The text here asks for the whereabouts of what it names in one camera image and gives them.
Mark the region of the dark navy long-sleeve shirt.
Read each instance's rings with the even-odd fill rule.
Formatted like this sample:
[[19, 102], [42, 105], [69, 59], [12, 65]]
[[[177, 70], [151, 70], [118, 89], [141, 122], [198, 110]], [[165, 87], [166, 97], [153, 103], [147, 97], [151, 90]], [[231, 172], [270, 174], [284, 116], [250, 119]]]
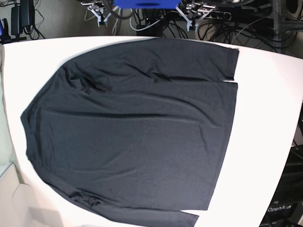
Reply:
[[192, 227], [229, 143], [239, 51], [154, 38], [64, 63], [21, 115], [27, 157], [67, 201], [111, 221]]

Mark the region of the black power adapter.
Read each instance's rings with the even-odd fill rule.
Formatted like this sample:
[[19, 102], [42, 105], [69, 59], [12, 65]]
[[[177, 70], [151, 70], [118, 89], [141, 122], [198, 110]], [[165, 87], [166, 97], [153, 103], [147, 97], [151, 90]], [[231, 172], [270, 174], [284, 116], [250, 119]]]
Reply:
[[11, 8], [11, 34], [18, 37], [22, 33], [34, 39], [35, 7], [33, 0], [13, 0]]

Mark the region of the black OpenArm equipment case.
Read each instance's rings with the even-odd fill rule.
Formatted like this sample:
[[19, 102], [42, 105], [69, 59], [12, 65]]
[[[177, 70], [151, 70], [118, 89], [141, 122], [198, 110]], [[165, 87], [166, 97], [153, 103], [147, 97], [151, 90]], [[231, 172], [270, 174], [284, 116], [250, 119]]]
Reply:
[[284, 170], [261, 227], [303, 225], [303, 147], [291, 147]]

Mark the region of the black power strip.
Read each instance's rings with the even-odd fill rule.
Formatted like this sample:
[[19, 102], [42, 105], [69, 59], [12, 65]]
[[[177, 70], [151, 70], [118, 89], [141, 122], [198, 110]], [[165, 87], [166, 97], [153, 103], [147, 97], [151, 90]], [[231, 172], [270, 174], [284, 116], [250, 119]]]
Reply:
[[205, 18], [231, 21], [232, 14], [230, 12], [224, 12], [224, 11], [212, 11], [209, 14], [207, 14]]

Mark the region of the blue plastic box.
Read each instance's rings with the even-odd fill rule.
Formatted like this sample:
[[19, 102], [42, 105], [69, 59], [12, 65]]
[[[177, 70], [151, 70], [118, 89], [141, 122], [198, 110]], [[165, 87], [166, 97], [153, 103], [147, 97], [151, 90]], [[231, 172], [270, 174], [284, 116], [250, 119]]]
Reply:
[[180, 0], [114, 0], [122, 9], [174, 9]]

